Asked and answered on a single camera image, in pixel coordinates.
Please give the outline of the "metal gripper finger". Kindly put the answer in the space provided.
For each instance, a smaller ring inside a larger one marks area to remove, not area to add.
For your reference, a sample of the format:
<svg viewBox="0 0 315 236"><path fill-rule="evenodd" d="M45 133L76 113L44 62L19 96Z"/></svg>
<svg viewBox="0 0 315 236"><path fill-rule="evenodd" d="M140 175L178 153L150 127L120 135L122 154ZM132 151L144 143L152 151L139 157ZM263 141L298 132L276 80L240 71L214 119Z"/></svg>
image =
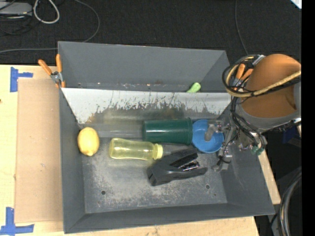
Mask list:
<svg viewBox="0 0 315 236"><path fill-rule="evenodd" d="M210 141L215 134L222 133L221 121L207 121L207 129L204 134L205 141Z"/></svg>
<svg viewBox="0 0 315 236"><path fill-rule="evenodd" d="M216 156L217 156L218 161L215 165L211 167L212 170L214 170L215 172L227 170L229 164L231 163L232 155L217 153Z"/></svg>

